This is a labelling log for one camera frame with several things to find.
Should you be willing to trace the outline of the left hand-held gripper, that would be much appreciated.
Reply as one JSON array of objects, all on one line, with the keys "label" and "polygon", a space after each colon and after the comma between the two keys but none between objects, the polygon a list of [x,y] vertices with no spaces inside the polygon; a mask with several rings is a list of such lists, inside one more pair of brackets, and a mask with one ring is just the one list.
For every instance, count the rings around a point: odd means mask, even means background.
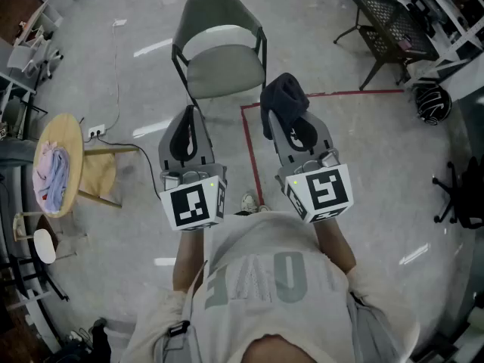
[{"label": "left hand-held gripper", "polygon": [[188,105],[170,122],[158,151],[163,170],[182,162],[192,166],[161,174],[160,199],[172,230],[196,231],[223,222],[226,167],[214,163],[213,145],[198,107]]}]

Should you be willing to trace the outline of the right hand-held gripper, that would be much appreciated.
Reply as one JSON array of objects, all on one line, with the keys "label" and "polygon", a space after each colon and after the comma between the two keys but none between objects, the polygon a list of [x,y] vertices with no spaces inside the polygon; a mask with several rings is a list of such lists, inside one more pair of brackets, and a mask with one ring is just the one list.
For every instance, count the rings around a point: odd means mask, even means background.
[{"label": "right hand-held gripper", "polygon": [[302,221],[313,223],[337,217],[354,200],[348,166],[340,163],[328,127],[309,111],[301,118],[302,145],[321,154],[317,159],[304,160],[309,158],[309,152],[294,149],[277,115],[272,110],[268,112],[272,140],[282,165],[276,179]]}]

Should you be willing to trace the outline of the dark navy wiping cloth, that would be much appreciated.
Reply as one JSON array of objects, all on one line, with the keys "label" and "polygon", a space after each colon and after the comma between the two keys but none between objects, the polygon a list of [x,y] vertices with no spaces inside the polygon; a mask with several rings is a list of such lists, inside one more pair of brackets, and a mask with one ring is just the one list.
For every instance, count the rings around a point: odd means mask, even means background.
[{"label": "dark navy wiping cloth", "polygon": [[290,131],[293,124],[309,108],[309,99],[302,90],[298,80],[290,73],[283,73],[269,85],[260,96],[260,114],[263,134],[272,140],[269,125],[269,111],[273,111],[285,131]]}]

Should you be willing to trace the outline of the grey green chair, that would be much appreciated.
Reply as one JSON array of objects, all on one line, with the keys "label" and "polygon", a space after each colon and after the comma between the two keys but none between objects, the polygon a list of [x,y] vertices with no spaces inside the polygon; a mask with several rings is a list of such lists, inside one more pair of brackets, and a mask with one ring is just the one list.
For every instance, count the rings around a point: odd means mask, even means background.
[{"label": "grey green chair", "polygon": [[[256,40],[251,48],[219,45],[188,60],[185,46],[197,35],[217,26],[236,26]],[[187,0],[172,39],[172,62],[191,103],[266,87],[267,38],[262,24],[241,0]]]}]

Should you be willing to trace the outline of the person's left forearm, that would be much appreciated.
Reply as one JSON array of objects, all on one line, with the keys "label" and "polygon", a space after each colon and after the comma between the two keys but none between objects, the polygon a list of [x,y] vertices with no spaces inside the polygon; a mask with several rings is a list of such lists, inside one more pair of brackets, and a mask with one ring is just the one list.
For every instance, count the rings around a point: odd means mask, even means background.
[{"label": "person's left forearm", "polygon": [[204,261],[204,230],[183,231],[172,273],[173,290],[187,293],[194,284],[196,292],[202,283],[201,275],[197,274]]}]

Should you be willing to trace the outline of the person's right forearm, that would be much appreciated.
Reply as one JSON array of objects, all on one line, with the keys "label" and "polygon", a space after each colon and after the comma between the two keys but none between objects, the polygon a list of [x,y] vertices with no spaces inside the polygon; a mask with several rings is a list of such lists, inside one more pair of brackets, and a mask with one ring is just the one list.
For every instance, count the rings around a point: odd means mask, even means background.
[{"label": "person's right forearm", "polygon": [[320,251],[347,275],[356,266],[355,255],[336,219],[314,222]]}]

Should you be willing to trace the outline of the white office chair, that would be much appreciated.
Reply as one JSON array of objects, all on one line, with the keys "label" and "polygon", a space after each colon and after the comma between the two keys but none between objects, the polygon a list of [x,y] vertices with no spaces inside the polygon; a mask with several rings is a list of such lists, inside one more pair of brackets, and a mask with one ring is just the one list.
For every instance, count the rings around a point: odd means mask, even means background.
[{"label": "white office chair", "polygon": [[41,80],[52,79],[51,65],[54,61],[62,61],[64,55],[58,48],[51,47],[51,40],[39,37],[30,46],[14,46],[7,67],[20,70],[31,78],[34,72],[41,73]]}]

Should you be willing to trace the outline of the red floor tape line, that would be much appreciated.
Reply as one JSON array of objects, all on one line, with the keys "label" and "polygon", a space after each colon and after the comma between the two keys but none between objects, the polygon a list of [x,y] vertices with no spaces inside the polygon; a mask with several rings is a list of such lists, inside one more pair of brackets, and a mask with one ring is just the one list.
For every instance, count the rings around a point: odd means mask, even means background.
[{"label": "red floor tape line", "polygon": [[[334,96],[341,97],[341,96],[347,96],[347,95],[386,95],[386,94],[399,94],[404,92],[405,92],[404,89],[374,89],[374,90],[362,90],[362,91],[355,90],[355,91],[336,91],[336,92],[313,92],[313,93],[306,94],[306,97],[322,98],[322,97],[334,97]],[[250,135],[250,127],[249,127],[247,117],[244,113],[245,110],[249,110],[259,106],[260,106],[259,102],[254,102],[252,104],[240,106],[240,116],[241,116],[242,125],[244,129],[247,150],[249,153],[250,164],[253,171],[253,177],[254,177],[254,182],[256,186],[256,195],[257,195],[258,201],[261,204],[264,204],[265,201],[263,197],[262,186],[261,186],[261,181],[259,177],[259,170],[256,162],[256,156],[254,154],[253,142]]]}]

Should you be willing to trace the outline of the round wooden side table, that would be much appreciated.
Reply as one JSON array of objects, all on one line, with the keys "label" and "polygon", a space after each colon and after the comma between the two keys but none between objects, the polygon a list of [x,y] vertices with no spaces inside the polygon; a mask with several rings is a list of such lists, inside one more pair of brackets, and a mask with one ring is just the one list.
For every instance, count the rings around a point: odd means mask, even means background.
[{"label": "round wooden side table", "polygon": [[35,164],[40,160],[42,145],[45,142],[55,143],[65,149],[70,164],[67,187],[60,209],[55,213],[46,213],[47,216],[65,216],[72,210],[77,197],[84,197],[117,209],[122,207],[121,204],[104,197],[110,193],[115,182],[115,155],[138,151],[137,147],[94,147],[86,150],[80,125],[76,118],[68,113],[56,116],[42,131],[36,147]]}]

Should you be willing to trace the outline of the black striped helmet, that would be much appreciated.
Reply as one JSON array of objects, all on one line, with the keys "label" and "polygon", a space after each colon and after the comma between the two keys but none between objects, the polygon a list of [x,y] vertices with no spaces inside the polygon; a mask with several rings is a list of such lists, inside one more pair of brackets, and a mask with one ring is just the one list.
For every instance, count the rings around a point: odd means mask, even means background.
[{"label": "black striped helmet", "polygon": [[414,88],[413,95],[417,107],[417,116],[428,125],[438,125],[451,112],[450,95],[440,85],[418,85]]}]

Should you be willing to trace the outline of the pile of pastel clothes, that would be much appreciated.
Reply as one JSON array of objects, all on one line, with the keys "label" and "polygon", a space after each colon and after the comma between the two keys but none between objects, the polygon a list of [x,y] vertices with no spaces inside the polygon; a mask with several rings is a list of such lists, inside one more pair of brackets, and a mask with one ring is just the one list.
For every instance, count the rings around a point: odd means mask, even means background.
[{"label": "pile of pastel clothes", "polygon": [[69,154],[56,142],[41,145],[41,154],[33,167],[33,190],[41,209],[46,213],[60,212],[70,172]]}]

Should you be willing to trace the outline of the person's cream shirt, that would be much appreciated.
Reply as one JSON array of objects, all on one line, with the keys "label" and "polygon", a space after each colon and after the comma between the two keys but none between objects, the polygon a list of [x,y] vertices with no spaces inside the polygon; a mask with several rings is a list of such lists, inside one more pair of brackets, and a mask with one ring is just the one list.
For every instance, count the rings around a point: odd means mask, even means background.
[{"label": "person's cream shirt", "polygon": [[407,363],[420,333],[396,287],[356,260],[345,275],[313,223],[229,216],[194,292],[160,293],[121,363]]}]

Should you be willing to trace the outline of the black mesh metal table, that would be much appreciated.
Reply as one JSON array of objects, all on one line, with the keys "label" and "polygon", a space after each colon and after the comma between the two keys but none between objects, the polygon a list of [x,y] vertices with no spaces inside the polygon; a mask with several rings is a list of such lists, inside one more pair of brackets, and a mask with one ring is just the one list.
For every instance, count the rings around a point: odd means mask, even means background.
[{"label": "black mesh metal table", "polygon": [[420,28],[400,2],[395,0],[352,0],[356,7],[355,24],[336,37],[358,32],[375,58],[375,63],[359,86],[363,90],[385,64],[402,68],[401,81],[408,74],[408,65],[434,62],[439,54],[427,34]]}]

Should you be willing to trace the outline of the white round stool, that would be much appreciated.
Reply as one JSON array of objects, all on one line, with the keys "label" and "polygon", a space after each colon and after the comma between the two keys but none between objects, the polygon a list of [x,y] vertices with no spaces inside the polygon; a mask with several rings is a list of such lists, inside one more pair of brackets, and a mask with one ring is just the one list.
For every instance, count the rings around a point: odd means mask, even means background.
[{"label": "white round stool", "polygon": [[33,235],[33,243],[38,258],[45,264],[51,265],[58,259],[66,259],[77,256],[77,252],[68,253],[64,256],[57,256],[58,241],[55,234],[47,229],[37,229]]}]

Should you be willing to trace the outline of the white open shelving rack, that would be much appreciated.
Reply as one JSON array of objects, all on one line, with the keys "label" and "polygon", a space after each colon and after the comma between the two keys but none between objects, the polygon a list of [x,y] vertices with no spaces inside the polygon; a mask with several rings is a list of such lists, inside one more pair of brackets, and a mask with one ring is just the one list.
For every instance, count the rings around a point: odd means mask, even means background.
[{"label": "white open shelving rack", "polygon": [[14,46],[27,42],[30,33],[38,29],[42,29],[44,33],[55,32],[61,26],[63,19],[48,1],[44,2],[27,22],[20,23],[20,33],[16,36]]}]

